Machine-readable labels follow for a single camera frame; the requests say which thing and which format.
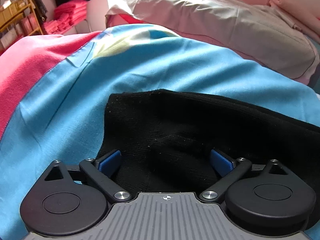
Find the stack of pink towels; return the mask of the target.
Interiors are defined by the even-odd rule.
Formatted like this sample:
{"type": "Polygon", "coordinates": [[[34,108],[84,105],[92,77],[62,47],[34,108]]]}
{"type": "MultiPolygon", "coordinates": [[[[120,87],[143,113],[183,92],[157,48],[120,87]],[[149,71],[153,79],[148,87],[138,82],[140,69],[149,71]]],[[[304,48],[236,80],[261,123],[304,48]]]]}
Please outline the stack of pink towels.
{"type": "Polygon", "coordinates": [[[87,3],[86,0],[71,0],[56,7],[53,20],[42,25],[44,33],[63,35],[84,21],[87,18],[87,3]]]}

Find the beige pink pillow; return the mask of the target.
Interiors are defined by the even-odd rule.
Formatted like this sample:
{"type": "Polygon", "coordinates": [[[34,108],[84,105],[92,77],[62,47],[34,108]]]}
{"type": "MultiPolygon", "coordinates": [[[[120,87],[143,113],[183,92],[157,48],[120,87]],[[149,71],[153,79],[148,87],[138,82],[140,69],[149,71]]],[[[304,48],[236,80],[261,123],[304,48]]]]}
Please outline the beige pink pillow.
{"type": "Polygon", "coordinates": [[[319,67],[319,43],[293,29],[279,11],[241,0],[117,0],[106,24],[149,23],[222,46],[308,84],[319,67]]]}

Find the pink folded blanket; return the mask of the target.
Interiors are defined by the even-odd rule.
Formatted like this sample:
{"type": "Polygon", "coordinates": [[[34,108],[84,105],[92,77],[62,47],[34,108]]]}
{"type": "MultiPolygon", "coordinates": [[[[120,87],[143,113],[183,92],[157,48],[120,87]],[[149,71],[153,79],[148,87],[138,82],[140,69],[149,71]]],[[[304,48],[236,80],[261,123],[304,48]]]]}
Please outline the pink folded blanket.
{"type": "Polygon", "coordinates": [[[319,43],[319,17],[292,0],[267,0],[267,5],[284,15],[293,29],[319,43]]]}

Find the black knit pants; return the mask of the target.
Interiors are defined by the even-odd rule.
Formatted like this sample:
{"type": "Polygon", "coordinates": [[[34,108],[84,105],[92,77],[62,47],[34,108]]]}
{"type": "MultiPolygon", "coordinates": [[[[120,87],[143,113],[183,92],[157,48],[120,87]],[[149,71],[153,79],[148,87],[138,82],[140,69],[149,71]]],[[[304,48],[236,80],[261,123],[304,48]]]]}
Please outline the black knit pants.
{"type": "Polygon", "coordinates": [[[277,159],[319,193],[319,127],[223,96],[112,94],[97,159],[112,150],[121,165],[111,178],[131,194],[200,193],[221,178],[211,150],[259,165],[277,159]]]}

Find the blue floral bed sheet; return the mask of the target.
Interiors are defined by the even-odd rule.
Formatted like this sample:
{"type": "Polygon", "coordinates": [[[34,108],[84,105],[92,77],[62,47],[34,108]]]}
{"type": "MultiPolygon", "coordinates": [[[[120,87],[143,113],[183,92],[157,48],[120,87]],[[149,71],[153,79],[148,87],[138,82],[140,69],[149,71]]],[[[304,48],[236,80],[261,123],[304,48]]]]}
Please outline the blue floral bed sheet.
{"type": "Polygon", "coordinates": [[[22,38],[1,55],[1,237],[21,239],[22,199],[55,159],[97,154],[112,93],[214,94],[319,125],[319,96],[234,51],[158,25],[22,38]]]}

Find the wooden storage shelf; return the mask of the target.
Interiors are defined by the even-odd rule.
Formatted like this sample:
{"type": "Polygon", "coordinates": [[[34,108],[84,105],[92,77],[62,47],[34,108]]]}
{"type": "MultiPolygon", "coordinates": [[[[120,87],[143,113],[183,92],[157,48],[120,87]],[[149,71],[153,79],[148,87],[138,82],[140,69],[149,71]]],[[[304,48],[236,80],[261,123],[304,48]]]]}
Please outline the wooden storage shelf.
{"type": "Polygon", "coordinates": [[[47,8],[42,0],[8,0],[1,5],[1,53],[26,36],[44,35],[47,8]]]}

